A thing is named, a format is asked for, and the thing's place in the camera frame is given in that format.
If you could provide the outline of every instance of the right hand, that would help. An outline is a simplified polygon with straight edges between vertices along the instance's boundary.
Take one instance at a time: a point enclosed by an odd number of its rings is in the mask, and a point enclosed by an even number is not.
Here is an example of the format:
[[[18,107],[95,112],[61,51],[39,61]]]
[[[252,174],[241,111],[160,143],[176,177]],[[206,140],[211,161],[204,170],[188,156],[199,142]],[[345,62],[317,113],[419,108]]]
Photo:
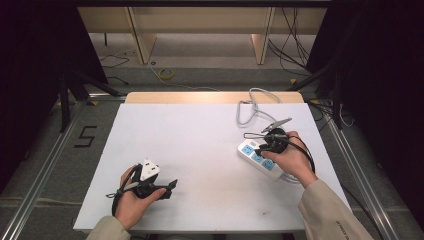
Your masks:
[[[296,138],[299,137],[297,132],[287,132],[286,134],[289,137],[290,142],[298,145],[306,151],[306,147],[299,139]],[[305,188],[310,183],[318,179],[311,170],[308,158],[290,144],[282,153],[263,151],[262,156],[277,163],[284,172],[295,176]]]

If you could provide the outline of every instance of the beige sleeve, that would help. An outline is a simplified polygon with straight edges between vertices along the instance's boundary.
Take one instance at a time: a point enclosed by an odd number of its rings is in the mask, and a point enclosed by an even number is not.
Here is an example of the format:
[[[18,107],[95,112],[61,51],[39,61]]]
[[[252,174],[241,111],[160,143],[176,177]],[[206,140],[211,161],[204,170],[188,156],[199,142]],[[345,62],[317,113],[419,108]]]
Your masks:
[[[299,210],[308,239],[373,239],[336,193],[321,180],[305,189]]]
[[[88,235],[87,240],[114,239],[128,240],[131,235],[122,224],[112,216],[103,217]]]

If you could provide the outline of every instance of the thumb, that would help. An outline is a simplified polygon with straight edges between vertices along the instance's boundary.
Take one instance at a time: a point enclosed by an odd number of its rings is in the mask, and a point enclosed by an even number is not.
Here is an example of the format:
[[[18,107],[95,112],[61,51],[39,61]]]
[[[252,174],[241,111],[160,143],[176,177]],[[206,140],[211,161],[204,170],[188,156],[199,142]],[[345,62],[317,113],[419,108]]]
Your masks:
[[[264,158],[268,158],[268,159],[274,160],[277,157],[278,154],[277,153],[274,153],[274,152],[270,152],[270,151],[263,151],[261,153],[261,155]]]
[[[158,190],[150,194],[148,197],[146,197],[144,201],[147,202],[148,205],[150,205],[156,200],[158,200],[165,192],[166,192],[165,188],[159,188]]]

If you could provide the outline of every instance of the floor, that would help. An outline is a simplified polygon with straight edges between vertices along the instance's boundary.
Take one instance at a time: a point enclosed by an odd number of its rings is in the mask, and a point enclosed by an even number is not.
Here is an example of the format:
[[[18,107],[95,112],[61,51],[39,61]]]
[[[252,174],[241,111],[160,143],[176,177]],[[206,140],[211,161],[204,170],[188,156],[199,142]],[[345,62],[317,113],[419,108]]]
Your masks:
[[[159,35],[155,43],[149,64],[140,65],[134,51],[131,35],[108,34],[108,44],[104,44],[103,34],[90,35],[110,85],[122,92],[126,91],[184,91],[199,87],[220,88],[219,90],[248,90],[250,87],[262,87],[267,90],[284,90],[291,85],[290,80],[300,81],[307,74],[294,64],[284,63],[282,70],[279,57],[268,51],[265,64],[257,65],[251,39],[248,35]],[[271,36],[272,41],[282,46],[287,36]],[[310,51],[314,36],[301,36],[302,44]],[[296,45],[290,41],[285,51],[298,61]],[[173,69],[175,77],[167,82],[160,81],[151,70]],[[316,84],[312,84],[300,92],[304,99],[314,97]],[[91,86],[87,89],[93,94],[102,92]],[[20,203],[33,189],[32,184],[39,179],[38,173],[45,169],[47,160],[53,159],[50,172],[40,186],[40,195],[34,208],[30,209],[23,219],[19,239],[84,239],[85,235],[74,231],[73,223],[78,216],[82,201],[85,197],[91,178],[107,140],[109,131],[119,105],[123,99],[93,97],[90,104],[75,103],[71,106],[73,114],[78,114],[78,120],[72,125],[69,135],[59,134],[60,106],[56,105],[51,115],[40,131],[37,141],[29,151],[26,161],[22,162],[15,172],[8,187],[0,197],[0,227],[6,229],[10,220],[16,216]],[[311,112],[316,119],[321,113],[315,108]],[[424,239],[423,231],[419,228],[408,208],[397,194],[384,174],[378,167],[372,150],[366,143],[359,128],[353,124],[348,127],[351,118],[346,118],[345,127],[340,132],[332,130],[332,121],[325,117],[316,121],[322,139],[332,160],[340,182],[352,192],[352,195],[365,205],[366,210],[372,210],[367,198],[358,187],[357,177],[349,164],[349,156],[341,150],[335,136],[346,136],[347,143],[354,153],[363,175],[371,186],[383,215],[389,219],[393,227],[394,238],[390,239]],[[90,148],[75,148],[84,144],[79,139],[84,126],[96,126],[88,129],[87,133],[95,136]],[[52,156],[52,148],[60,153]],[[379,238],[377,228],[368,219],[364,210],[355,199],[345,192],[355,216],[375,238]],[[160,236],[161,239],[175,236]],[[186,239],[210,239],[210,235],[188,235]],[[297,240],[305,239],[304,232],[296,232]],[[281,239],[280,234],[258,235],[229,235],[227,239]]]

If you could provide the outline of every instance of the hand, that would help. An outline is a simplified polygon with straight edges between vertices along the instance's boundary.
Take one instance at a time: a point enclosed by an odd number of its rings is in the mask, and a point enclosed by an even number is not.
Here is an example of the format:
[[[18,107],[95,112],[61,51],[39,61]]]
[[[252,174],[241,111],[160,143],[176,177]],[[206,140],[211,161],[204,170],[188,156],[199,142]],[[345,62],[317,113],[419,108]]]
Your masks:
[[[297,132],[287,132],[287,136],[289,136],[292,143],[306,151],[306,147],[303,143],[296,138],[299,137]],[[290,144],[282,153],[264,151],[262,152],[262,156],[277,163],[284,172],[295,176],[304,188],[318,179],[315,173],[311,170],[308,158]]]
[[[135,166],[128,168],[128,170],[121,176],[121,184]],[[154,191],[150,196],[144,199],[138,198],[133,191],[126,191],[119,200],[118,207],[116,208],[115,217],[128,231],[135,224],[137,224],[143,217],[147,207],[153,202],[158,200],[166,192],[165,188]]]

